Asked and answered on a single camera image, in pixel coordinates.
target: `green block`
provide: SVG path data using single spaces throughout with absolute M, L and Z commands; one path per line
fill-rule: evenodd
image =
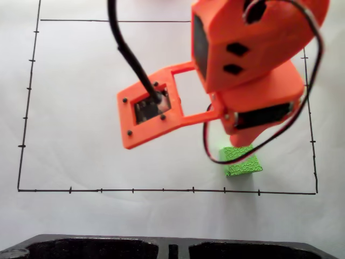
M 224 147 L 219 152 L 220 159 L 222 161 L 232 160 L 232 159 L 238 158 L 239 156 L 245 154 L 246 152 L 252 149 L 253 149 L 252 145 L 250 145 L 249 147 Z M 235 165 L 224 166 L 224 172 L 226 176 L 251 174 L 251 173 L 259 172 L 262 170 L 263 168 L 261 167 L 255 155 L 252 155 L 251 157 L 247 158 L 245 161 L 241 163 L 237 163 Z

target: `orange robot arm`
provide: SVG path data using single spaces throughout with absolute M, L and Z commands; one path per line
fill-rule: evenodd
M 149 76 L 168 101 L 167 110 L 160 112 L 140 82 L 118 93 L 125 148 L 215 119 L 221 119 L 234 146 L 248 146 L 294 114 L 305 88 L 289 59 L 313 33 L 305 17 L 283 1 L 256 1 L 244 20 L 252 2 L 199 0 L 192 6 L 192 61 Z M 299 2 L 322 24 L 329 0 Z M 174 75 L 190 70 L 197 71 L 212 109 L 185 117 Z

